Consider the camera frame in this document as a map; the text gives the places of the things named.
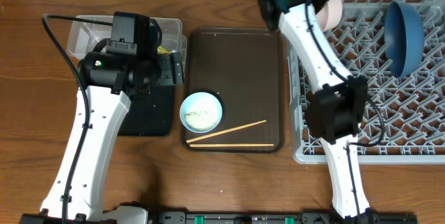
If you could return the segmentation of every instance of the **wooden stick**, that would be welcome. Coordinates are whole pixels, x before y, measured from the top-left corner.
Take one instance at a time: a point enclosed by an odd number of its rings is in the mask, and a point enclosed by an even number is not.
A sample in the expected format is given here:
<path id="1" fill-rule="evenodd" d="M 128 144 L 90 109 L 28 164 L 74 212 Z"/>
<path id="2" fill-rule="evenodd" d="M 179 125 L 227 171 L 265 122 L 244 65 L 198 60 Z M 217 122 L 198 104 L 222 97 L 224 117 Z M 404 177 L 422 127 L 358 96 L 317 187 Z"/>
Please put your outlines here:
<path id="1" fill-rule="evenodd" d="M 226 133 L 229 133 L 231 131 L 240 130 L 240 129 L 243 129 L 243 128 L 246 128 L 246 127 L 255 126 L 257 124 L 265 123 L 265 122 L 266 122 L 266 120 L 262 120 L 262 121 L 253 122 L 253 123 L 250 123 L 250 124 L 247 124 L 247 125 L 242 125 L 242 126 L 239 126 L 239 127 L 234 127 L 234 128 L 231 128 L 231 129 L 222 130 L 222 131 L 219 131 L 219 132 L 216 132 L 216 133 L 207 134 L 207 135 L 204 135 L 204 136 L 199 136 L 199 137 L 187 140 L 187 143 L 190 143 L 190 142 L 193 142 L 193 141 L 199 141 L 199 140 L 202 140 L 202 139 L 205 139 L 205 138 L 209 138 L 209 137 L 218 136 L 220 134 L 226 134 Z"/>
<path id="2" fill-rule="evenodd" d="M 190 144 L 190 147 L 272 147 L 275 144 Z"/>

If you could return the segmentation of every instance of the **wooden tabletop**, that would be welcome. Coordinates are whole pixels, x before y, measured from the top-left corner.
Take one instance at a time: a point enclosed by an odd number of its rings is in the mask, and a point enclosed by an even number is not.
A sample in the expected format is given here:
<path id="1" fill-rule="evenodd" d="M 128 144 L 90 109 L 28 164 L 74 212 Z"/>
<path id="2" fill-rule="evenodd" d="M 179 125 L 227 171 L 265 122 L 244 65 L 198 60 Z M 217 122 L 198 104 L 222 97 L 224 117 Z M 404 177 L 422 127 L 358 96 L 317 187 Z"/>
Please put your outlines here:
<path id="1" fill-rule="evenodd" d="M 45 33 L 41 15 L 112 15 L 116 10 L 178 18 L 187 37 L 200 26 L 265 27 L 256 0 L 6 0 L 0 20 L 0 223 L 38 213 L 74 119 L 76 82 Z M 63 46 L 70 27 L 51 21 Z M 284 80 L 289 86 L 287 68 Z M 288 104 L 289 90 L 284 91 Z M 177 96 L 175 115 L 180 102 Z M 274 154 L 187 151 L 179 142 L 179 117 L 163 138 L 119 137 L 104 208 L 137 200 L 157 210 L 329 209 L 327 166 L 292 159 L 285 112 L 286 143 Z M 361 172 L 377 211 L 414 212 L 420 223 L 445 222 L 445 166 L 361 166 Z"/>

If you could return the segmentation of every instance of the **wire rack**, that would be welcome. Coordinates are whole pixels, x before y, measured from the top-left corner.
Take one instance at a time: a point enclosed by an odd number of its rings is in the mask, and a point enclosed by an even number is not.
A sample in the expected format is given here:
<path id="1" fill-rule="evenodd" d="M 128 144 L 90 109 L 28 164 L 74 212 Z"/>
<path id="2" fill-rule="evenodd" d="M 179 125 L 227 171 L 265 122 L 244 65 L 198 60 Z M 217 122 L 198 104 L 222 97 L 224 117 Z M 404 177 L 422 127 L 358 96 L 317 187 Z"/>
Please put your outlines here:
<path id="1" fill-rule="evenodd" d="M 385 51 L 385 11 L 392 1 L 413 5 L 423 20 L 425 47 L 422 62 L 412 74 L 391 75 Z M 383 114 L 387 133 L 377 147 L 358 147 L 359 162 L 445 163 L 445 0 L 343 0 L 343 18 L 325 33 L 341 62 L 368 80 L 369 93 Z M 310 135 L 305 120 L 310 84 L 287 44 L 293 156 L 299 163 L 325 163 L 320 141 Z M 361 142 L 380 133 L 377 113 L 366 105 Z"/>

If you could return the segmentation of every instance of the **blue bowl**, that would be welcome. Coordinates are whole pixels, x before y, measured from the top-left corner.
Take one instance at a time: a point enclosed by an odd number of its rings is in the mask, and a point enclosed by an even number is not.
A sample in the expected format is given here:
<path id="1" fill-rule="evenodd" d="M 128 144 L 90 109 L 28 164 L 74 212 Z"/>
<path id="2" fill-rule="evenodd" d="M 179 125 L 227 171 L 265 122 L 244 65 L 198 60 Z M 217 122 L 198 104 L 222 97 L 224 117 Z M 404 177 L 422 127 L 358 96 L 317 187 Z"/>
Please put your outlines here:
<path id="1" fill-rule="evenodd" d="M 391 2 L 385 18 L 387 58 L 392 60 L 389 70 L 396 78 L 414 72 L 423 56 L 423 25 L 419 13 L 410 4 Z"/>

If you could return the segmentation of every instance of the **transparent container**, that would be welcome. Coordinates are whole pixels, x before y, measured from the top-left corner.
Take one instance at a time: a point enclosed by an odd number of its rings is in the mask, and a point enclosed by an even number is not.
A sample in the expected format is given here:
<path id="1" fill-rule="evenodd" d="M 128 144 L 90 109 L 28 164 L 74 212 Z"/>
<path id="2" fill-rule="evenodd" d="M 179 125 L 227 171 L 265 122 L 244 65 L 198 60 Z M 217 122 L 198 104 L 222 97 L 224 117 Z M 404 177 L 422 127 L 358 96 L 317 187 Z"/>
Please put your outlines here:
<path id="1" fill-rule="evenodd" d="M 92 19 L 99 22 L 113 22 L 111 15 L 78 15 L 77 18 Z M 178 19 L 155 18 L 162 29 L 162 47 L 167 51 L 178 51 L 185 62 L 187 39 L 182 34 L 182 23 Z M 68 38 L 67 53 L 79 60 L 92 51 L 95 45 L 104 38 L 111 37 L 111 26 L 72 22 L 70 37 Z"/>

